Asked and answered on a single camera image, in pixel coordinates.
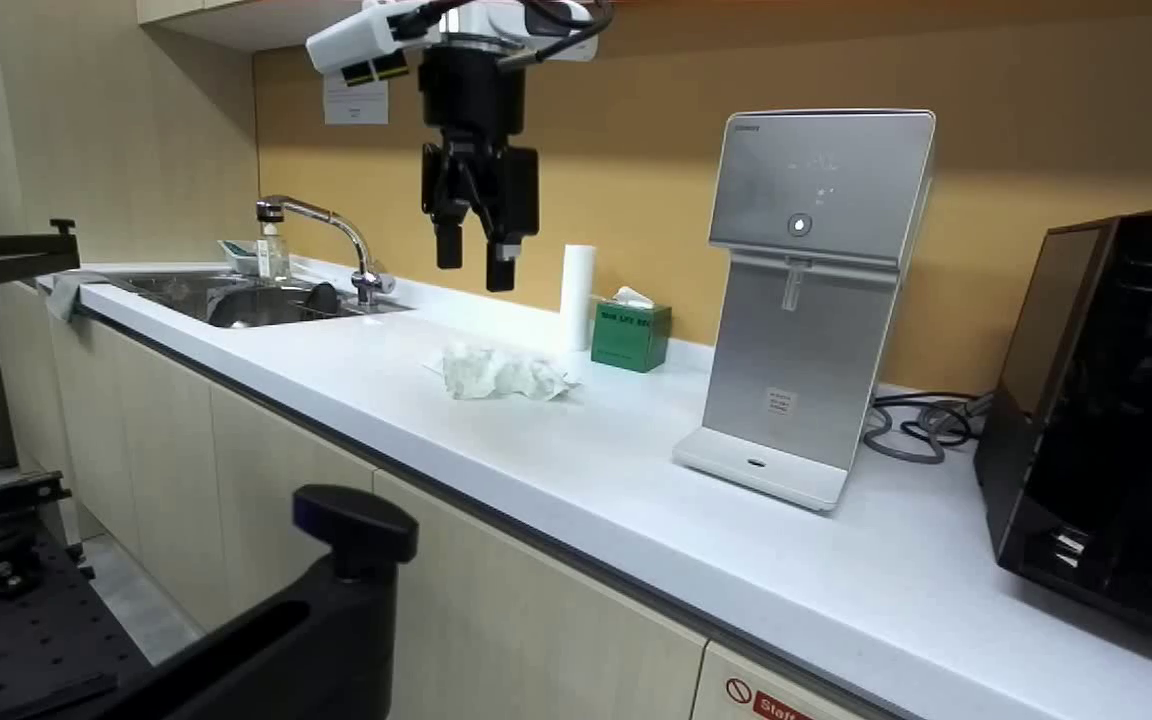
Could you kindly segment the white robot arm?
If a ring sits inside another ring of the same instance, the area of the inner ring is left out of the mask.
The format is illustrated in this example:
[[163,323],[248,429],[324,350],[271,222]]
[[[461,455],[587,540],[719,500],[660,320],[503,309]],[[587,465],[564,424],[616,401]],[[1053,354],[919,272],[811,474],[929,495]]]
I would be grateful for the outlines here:
[[466,217],[490,240],[483,287],[517,287],[517,255],[540,233],[540,152],[523,134],[523,68],[591,42],[603,15],[580,0],[423,0],[393,20],[393,37],[423,52],[417,85],[423,124],[421,210],[436,233],[436,265],[466,265]]

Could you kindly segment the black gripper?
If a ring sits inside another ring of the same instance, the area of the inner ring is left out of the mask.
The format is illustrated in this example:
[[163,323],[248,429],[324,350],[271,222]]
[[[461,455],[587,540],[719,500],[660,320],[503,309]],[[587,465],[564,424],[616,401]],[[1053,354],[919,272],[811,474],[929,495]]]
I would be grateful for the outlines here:
[[535,152],[523,134],[523,72],[480,50],[432,50],[421,64],[423,147],[421,210],[436,227],[436,267],[466,267],[466,217],[490,236],[490,292],[517,287],[521,240],[540,227]]

